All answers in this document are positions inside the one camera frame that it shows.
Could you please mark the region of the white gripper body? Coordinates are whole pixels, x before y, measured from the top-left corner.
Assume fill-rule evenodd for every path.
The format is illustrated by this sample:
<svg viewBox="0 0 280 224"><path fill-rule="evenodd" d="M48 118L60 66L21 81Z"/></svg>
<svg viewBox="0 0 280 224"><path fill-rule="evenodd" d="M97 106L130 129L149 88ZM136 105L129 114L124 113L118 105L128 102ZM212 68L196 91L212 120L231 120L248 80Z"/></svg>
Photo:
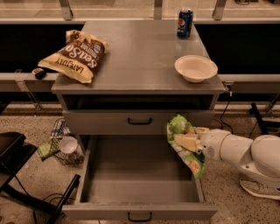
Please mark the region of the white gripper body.
<svg viewBox="0 0 280 224"><path fill-rule="evenodd" d="M203 147L203 154L207 158L211 158L215 161L221 161L221 145L228 135L230 135L230 132L223 129L210 129L204 133L200 138L200 142Z"/></svg>

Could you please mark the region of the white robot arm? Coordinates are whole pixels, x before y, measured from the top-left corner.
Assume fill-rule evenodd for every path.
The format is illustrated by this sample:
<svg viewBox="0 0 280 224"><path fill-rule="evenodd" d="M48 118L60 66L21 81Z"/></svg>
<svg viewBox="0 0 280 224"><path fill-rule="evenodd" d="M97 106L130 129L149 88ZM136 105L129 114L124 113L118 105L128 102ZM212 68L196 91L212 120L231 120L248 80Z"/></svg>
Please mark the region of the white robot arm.
<svg viewBox="0 0 280 224"><path fill-rule="evenodd" d="M196 134L174 134L175 144L207 158L235 166L251 179L280 187L280 137L261 135L255 140L222 129L195 128Z"/></svg>

